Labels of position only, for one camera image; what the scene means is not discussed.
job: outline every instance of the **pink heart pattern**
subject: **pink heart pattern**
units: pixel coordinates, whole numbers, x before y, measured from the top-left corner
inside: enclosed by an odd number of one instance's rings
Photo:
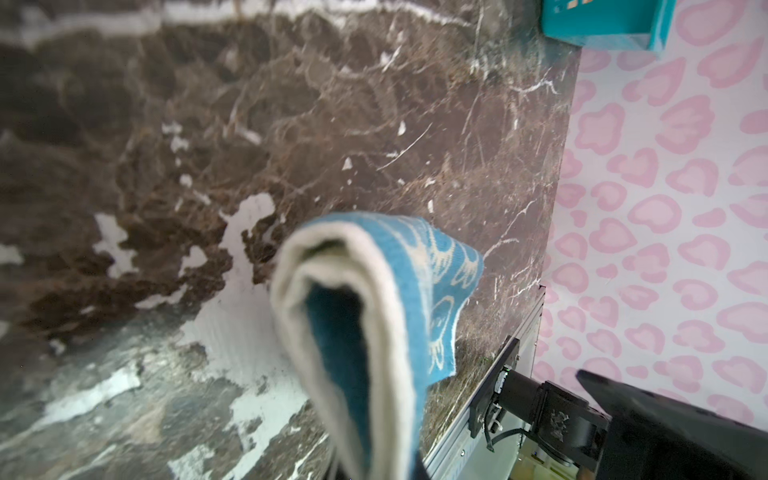
[[[591,296],[583,296],[579,299],[578,305],[589,312],[589,316],[603,325],[614,328],[619,320],[619,304],[609,296],[604,296],[599,302],[596,302]]]
[[[697,72],[710,79],[714,88],[731,87],[752,73],[763,50],[764,37],[750,43],[737,43],[722,47],[699,62]]]
[[[606,329],[587,334],[587,342],[602,353],[607,353],[614,358],[621,356],[621,341],[615,333]]]
[[[617,155],[608,161],[609,172],[621,174],[621,179],[631,184],[650,188],[659,171],[659,157],[653,148],[641,148],[630,160],[626,155]]]
[[[610,103],[602,110],[583,114],[578,122],[579,133],[574,144],[588,148],[598,155],[609,154],[619,145],[624,126],[624,108]]]
[[[587,248],[589,247],[586,238],[582,237],[579,233],[570,232],[554,242],[554,248],[558,249],[566,257],[584,260],[587,258]]]
[[[630,222],[645,225],[653,233],[671,232],[680,225],[682,217],[680,205],[672,197],[663,194],[642,200],[627,215]]]
[[[619,290],[619,298],[635,310],[648,310],[659,294],[644,286],[629,285]]]
[[[558,346],[563,357],[568,360],[576,360],[581,355],[581,344],[572,338],[562,336],[558,339]]]
[[[706,158],[694,158],[680,170],[667,175],[667,185],[684,194],[712,197],[717,188],[717,165]]]
[[[658,59],[582,51],[541,177],[537,379],[590,399],[589,369],[768,431],[766,20],[768,0],[678,0]]]
[[[577,332],[584,332],[584,328],[587,326],[587,316],[576,306],[569,306],[567,309],[559,311],[558,318],[564,325]]]
[[[627,189],[616,182],[600,182],[592,187],[591,196],[598,199],[598,208],[612,212],[621,207],[627,198]]]
[[[580,161],[576,160],[574,153],[566,148],[560,165],[560,178],[573,178],[579,175],[583,166]]]
[[[747,225],[768,228],[768,194],[753,195],[738,204],[731,204],[730,209]]]
[[[619,269],[614,264],[601,266],[594,271],[601,278],[616,278],[619,274]]]
[[[708,96],[696,95],[673,105],[660,117],[662,129],[656,142],[673,154],[685,155],[696,150],[712,130],[715,114],[710,104]]]
[[[589,244],[602,253],[619,253],[637,245],[630,230],[615,218],[600,220],[600,229],[589,234]]]
[[[692,222],[697,227],[716,228],[725,223],[726,214],[722,208],[713,208],[712,210],[700,215],[696,215]]]
[[[622,51],[616,57],[616,65],[624,71],[639,70],[656,61],[656,55],[649,51]]]
[[[630,255],[621,261],[621,265],[632,272],[637,271],[640,278],[650,283],[661,283],[667,279],[666,268],[670,264],[670,254],[663,243],[654,243],[638,250],[637,255]]]
[[[762,366],[743,356],[717,360],[712,363],[712,370],[725,381],[748,389],[752,393],[762,392],[768,377],[768,373]]]
[[[606,68],[611,63],[611,54],[602,50],[581,49],[581,63],[578,70],[581,73],[595,73]]]
[[[701,360],[692,355],[676,356],[669,362],[656,362],[654,371],[672,378],[672,385],[688,393],[698,392],[701,389],[699,380],[704,377]]]
[[[725,342],[715,335],[715,329],[701,320],[682,322],[677,326],[677,333],[672,337],[672,341],[702,353],[718,353],[725,348]]]
[[[594,86],[594,82],[589,80],[579,80],[574,87],[574,100],[571,106],[571,114],[577,114],[581,107],[597,93],[598,88]]]
[[[680,280],[672,291],[680,294],[680,303],[689,310],[706,310],[717,302],[717,290],[701,280]]]
[[[730,244],[720,237],[704,234],[682,243],[677,252],[696,265],[722,270],[730,258]]]
[[[707,404],[712,407],[712,410],[714,410],[715,413],[724,416],[727,419],[746,423],[747,425],[755,420],[755,414],[752,413],[750,407],[729,396],[710,395],[709,398],[707,398]]]
[[[624,335],[635,346],[660,355],[664,351],[664,332],[657,326],[643,323],[636,329],[626,329]]]
[[[709,45],[726,35],[741,19],[749,0],[709,0],[677,15],[677,34],[691,45]]]
[[[721,310],[717,324],[736,330],[752,343],[768,343],[768,305],[745,302]]]
[[[552,281],[568,289],[571,293],[583,293],[589,286],[589,275],[578,263],[566,263],[552,273]]]
[[[573,210],[571,212],[571,218],[574,219],[574,226],[582,228],[587,224],[587,212],[583,210]]]
[[[554,196],[554,201],[565,208],[573,208],[578,205],[579,200],[587,193],[587,189],[579,184],[560,184],[558,192]]]
[[[638,101],[648,96],[648,104],[659,107],[666,104],[680,88],[685,72],[685,58],[680,57],[653,68],[642,80],[634,80],[621,92],[624,100]]]
[[[768,133],[768,110],[751,111],[744,115],[739,128],[745,134]]]
[[[765,112],[768,122],[768,110]],[[760,145],[741,154],[733,162],[733,173],[728,177],[728,183],[768,187],[768,145]]]
[[[638,366],[628,366],[626,369],[624,369],[627,372],[627,375],[633,376],[636,379],[646,379],[648,378],[648,368],[638,365]]]
[[[752,262],[743,269],[729,272],[728,280],[739,290],[768,296],[768,263]]]

